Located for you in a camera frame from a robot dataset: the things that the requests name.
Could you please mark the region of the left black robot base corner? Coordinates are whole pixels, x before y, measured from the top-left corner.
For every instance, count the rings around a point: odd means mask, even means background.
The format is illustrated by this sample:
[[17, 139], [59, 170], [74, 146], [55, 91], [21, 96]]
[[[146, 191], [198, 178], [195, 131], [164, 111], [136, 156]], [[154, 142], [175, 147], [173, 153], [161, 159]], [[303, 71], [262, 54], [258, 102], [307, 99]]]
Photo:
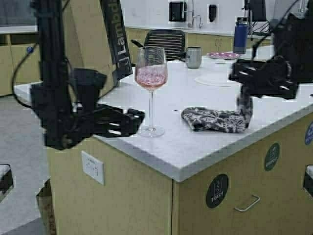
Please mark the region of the left black robot base corner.
[[9, 164], [0, 165], [0, 197], [4, 198], [14, 188], [12, 168]]

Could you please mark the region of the right black robot base corner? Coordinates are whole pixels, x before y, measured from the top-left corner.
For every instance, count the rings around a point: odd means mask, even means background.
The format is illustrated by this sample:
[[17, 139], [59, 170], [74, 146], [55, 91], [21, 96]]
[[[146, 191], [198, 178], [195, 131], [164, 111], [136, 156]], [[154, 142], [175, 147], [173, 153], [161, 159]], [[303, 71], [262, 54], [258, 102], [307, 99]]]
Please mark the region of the right black robot base corner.
[[313, 197], [313, 166], [306, 167], [303, 188]]

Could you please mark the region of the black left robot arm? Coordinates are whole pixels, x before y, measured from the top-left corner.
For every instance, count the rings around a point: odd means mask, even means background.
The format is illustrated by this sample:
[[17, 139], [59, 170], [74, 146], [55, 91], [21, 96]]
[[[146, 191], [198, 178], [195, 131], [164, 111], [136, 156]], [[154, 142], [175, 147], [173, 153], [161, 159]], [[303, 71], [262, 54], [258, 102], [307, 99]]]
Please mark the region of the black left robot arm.
[[33, 0], [40, 81], [28, 107], [40, 119], [44, 145], [70, 149], [86, 138], [130, 137], [145, 114], [99, 104], [133, 73], [118, 0]]

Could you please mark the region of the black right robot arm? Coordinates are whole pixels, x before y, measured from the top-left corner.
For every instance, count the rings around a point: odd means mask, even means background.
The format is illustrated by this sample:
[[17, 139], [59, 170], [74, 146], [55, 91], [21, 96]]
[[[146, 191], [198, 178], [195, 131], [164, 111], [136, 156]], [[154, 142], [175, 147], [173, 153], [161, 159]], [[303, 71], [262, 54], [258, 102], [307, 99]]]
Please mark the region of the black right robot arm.
[[294, 1], [272, 22], [273, 55], [256, 60], [264, 38], [252, 47], [250, 59], [238, 59], [231, 67], [230, 81], [241, 84], [240, 97], [263, 96], [295, 99], [300, 84], [313, 81], [313, 2], [305, 11], [293, 11]]

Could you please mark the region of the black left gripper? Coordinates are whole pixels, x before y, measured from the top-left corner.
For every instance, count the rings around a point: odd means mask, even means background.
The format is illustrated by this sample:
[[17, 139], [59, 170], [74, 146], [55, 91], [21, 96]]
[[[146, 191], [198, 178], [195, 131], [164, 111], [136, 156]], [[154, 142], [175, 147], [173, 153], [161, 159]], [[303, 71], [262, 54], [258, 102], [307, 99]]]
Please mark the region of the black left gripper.
[[124, 112], [104, 104], [96, 109], [107, 80], [99, 71], [76, 68], [68, 73], [45, 69], [42, 79], [39, 85], [31, 87], [31, 106], [45, 130], [47, 147], [70, 149], [93, 134], [130, 137], [145, 119], [145, 113], [136, 109]]

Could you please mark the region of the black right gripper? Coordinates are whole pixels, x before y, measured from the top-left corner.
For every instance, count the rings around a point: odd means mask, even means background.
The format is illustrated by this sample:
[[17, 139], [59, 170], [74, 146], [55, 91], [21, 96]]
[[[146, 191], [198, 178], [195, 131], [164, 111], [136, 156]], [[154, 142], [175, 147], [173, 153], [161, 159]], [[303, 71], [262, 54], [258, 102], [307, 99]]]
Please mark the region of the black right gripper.
[[298, 91], [293, 66], [283, 56], [269, 60], [238, 59], [231, 65], [228, 80], [244, 81], [243, 90], [257, 98], [268, 96], [291, 100], [296, 98]]

